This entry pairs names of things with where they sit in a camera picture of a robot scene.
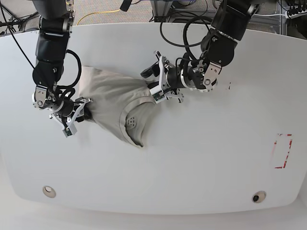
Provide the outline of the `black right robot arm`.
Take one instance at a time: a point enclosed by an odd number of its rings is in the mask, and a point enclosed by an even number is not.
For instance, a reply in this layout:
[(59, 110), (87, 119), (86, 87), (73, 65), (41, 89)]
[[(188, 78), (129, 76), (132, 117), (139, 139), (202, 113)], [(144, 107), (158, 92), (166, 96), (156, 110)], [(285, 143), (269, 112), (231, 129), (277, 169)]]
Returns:
[[(74, 10), (65, 0), (35, 0), (33, 2), (40, 15), (39, 38), (36, 46), (36, 66), (33, 70), (33, 80), (36, 84), (34, 104), (39, 109), (49, 109), (66, 123), (72, 115), (77, 116), (77, 122), (91, 120), (98, 115), (94, 112), (98, 102), (84, 102), (83, 99), (73, 101), (75, 86), (82, 76), (82, 64), (79, 56), (67, 49), (71, 27), (74, 21)], [(78, 64), (76, 80), (70, 85), (60, 85), (64, 71), (66, 54), (73, 55)]]

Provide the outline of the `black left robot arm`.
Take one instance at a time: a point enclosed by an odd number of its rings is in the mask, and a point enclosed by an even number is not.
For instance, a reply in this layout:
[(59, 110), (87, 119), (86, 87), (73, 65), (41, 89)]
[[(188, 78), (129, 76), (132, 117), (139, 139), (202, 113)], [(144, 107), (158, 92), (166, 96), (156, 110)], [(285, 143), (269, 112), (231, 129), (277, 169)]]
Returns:
[[(162, 60), (145, 69), (141, 76), (158, 77), (166, 91), (190, 88), (210, 91), (217, 85), (217, 76), (223, 67), (231, 63), (235, 47), (247, 29), (252, 16), (259, 5), (254, 0), (223, 0), (213, 19), (195, 15), (186, 22), (183, 29), (183, 57), (178, 57), (175, 64)], [(191, 24), (202, 21), (208, 33), (196, 45), (201, 48), (200, 57), (191, 52), (192, 44), (188, 43), (187, 33)]]

